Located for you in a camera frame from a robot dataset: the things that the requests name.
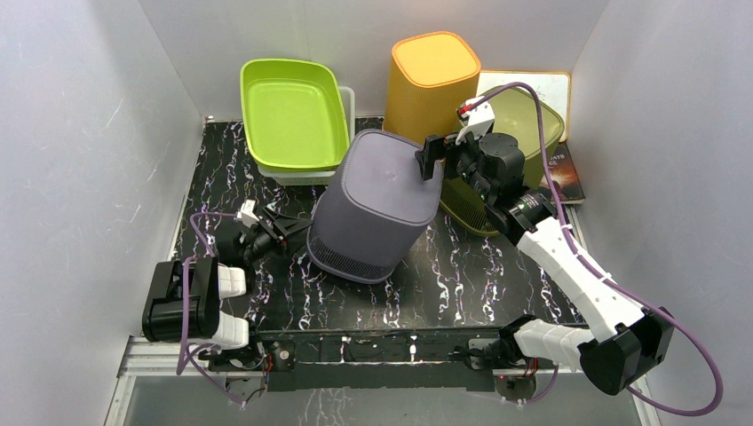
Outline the white perforated plastic basket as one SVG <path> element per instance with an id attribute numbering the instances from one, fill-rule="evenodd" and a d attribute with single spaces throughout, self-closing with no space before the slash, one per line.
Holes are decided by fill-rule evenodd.
<path id="1" fill-rule="evenodd" d="M 355 95 L 354 91 L 346 86 L 338 87 L 343 102 L 346 129 L 348 138 L 352 139 L 355 135 Z M 296 186 L 296 185 L 328 185 L 329 181 L 335 174 L 336 169 L 324 171 L 293 171 L 282 172 L 272 171 L 261 165 L 258 165 L 258 172 L 262 177 L 271 178 L 278 185 Z"/>

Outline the orange mesh basket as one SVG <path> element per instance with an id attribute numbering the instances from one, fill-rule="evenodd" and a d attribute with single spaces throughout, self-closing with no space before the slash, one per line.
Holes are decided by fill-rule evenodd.
<path id="1" fill-rule="evenodd" d="M 455 128 L 456 110 L 475 96 L 481 64 L 452 32 L 416 35 L 392 47 L 383 130 L 421 145 Z"/>

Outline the grey mesh basket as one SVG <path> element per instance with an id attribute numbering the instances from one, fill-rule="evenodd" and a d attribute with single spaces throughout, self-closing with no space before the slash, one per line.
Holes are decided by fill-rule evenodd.
<path id="1" fill-rule="evenodd" d="M 355 135 L 313 208 L 306 249 L 316 266 L 361 284 L 392 275 L 439 208 L 443 166 L 423 179 L 420 149 L 382 130 Z"/>

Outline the olive green mesh basket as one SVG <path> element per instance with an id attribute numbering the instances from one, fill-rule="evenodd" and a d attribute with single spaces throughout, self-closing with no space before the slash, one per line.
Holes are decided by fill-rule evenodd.
<path id="1" fill-rule="evenodd" d="M 530 93 L 510 88 L 488 101 L 495 114 L 492 131 L 513 136 L 525 155 L 524 182 L 538 187 L 543 175 L 543 154 L 539 142 L 535 102 Z M 554 154 L 564 134 L 565 123 L 552 108 L 541 104 L 546 157 Z M 445 179 L 440 207 L 466 231 L 481 237 L 493 237 L 498 231 L 488 222 L 480 197 L 461 179 Z"/>

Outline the lime green plastic tray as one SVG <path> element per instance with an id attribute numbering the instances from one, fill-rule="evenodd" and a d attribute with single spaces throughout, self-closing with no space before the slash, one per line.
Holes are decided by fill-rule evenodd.
<path id="1" fill-rule="evenodd" d="M 283 173 L 336 168 L 351 137 L 334 73 L 301 59 L 253 59 L 240 71 L 242 120 L 257 165 Z"/>

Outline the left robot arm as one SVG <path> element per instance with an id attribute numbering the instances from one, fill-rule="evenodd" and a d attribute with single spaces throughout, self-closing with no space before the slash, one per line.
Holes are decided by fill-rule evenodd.
<path id="1" fill-rule="evenodd" d="M 267 209 L 215 216 L 227 220 L 233 235 L 211 243 L 197 231 L 205 256 L 158 263 L 147 292 L 142 333 L 150 342 L 178 344 L 177 374 L 198 359 L 241 370 L 264 365 L 266 348 L 252 337 L 251 324 L 220 305 L 244 295 L 254 264 L 288 251 L 290 239 L 313 223 Z"/>

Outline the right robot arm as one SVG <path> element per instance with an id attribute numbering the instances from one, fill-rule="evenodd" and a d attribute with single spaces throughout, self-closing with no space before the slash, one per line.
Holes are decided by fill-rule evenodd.
<path id="1" fill-rule="evenodd" d="M 459 178 L 483 202 L 488 221 L 555 281 L 585 319 L 585 327 L 547 323 L 523 315 L 499 332 L 496 342 L 469 350 L 474 368 L 523 367 L 548 359 L 583 371 L 600 391 L 614 396 L 659 365 L 674 327 L 606 284 L 577 259 L 549 199 L 524 181 L 524 154 L 507 134 L 431 135 L 416 152 L 422 180 L 439 166 Z"/>

